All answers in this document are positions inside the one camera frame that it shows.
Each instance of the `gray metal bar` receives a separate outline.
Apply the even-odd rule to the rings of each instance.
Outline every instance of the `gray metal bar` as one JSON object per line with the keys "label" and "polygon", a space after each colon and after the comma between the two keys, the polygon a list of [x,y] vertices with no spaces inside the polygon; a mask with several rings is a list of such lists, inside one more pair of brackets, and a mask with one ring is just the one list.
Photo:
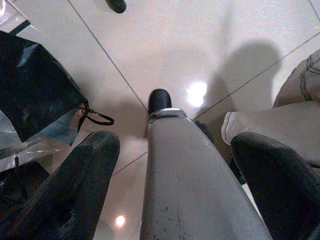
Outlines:
{"label": "gray metal bar", "polygon": [[149,124],[140,239],[271,239],[215,146],[174,111]]}

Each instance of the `tiled floor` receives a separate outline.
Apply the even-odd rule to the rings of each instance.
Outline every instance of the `tiled floor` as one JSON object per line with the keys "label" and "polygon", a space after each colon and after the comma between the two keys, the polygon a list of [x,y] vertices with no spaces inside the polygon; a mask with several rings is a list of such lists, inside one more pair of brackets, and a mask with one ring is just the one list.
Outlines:
{"label": "tiled floor", "polygon": [[43,44],[91,107],[115,118],[112,127],[86,121],[76,141],[107,129],[121,142],[96,240],[139,238],[151,90],[167,89],[174,107],[207,123],[228,161],[224,114],[271,108],[293,68],[320,46],[320,0],[126,3],[116,14],[105,0],[15,1],[31,22],[20,36]]}

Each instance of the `black plastic bag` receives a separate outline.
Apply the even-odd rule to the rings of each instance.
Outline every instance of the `black plastic bag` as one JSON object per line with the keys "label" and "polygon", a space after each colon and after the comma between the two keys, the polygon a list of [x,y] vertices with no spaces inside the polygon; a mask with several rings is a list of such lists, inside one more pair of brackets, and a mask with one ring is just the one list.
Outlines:
{"label": "black plastic bag", "polygon": [[89,109],[77,84],[41,44],[0,31],[0,159],[11,156],[0,161],[0,172],[14,167],[18,153],[23,164],[58,151],[53,139],[71,145],[86,117],[100,125],[114,123]]}

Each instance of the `glossy floor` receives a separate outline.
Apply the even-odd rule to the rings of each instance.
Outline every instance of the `glossy floor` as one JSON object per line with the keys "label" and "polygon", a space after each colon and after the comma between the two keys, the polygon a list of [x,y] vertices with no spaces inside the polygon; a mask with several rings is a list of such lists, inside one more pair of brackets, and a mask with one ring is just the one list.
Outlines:
{"label": "glossy floor", "polygon": [[20,36],[43,44],[91,107],[116,120],[107,128],[86,121],[76,141],[108,129],[121,142],[96,240],[139,238],[151,90],[167,89],[174,107],[207,123],[228,161],[224,114],[271,108],[293,68],[320,46],[319,0],[126,3],[116,14],[105,0],[15,1],[31,22]]}

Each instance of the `black rubber foot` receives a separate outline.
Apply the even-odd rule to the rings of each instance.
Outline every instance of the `black rubber foot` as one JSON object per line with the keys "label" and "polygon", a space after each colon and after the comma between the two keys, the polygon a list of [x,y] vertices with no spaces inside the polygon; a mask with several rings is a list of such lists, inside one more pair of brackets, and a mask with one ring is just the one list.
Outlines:
{"label": "black rubber foot", "polygon": [[109,6],[118,14],[122,14],[126,9],[127,5],[124,0],[107,0]]}
{"label": "black rubber foot", "polygon": [[156,89],[150,94],[149,97],[149,114],[160,109],[171,108],[171,98],[169,93],[164,89]]}

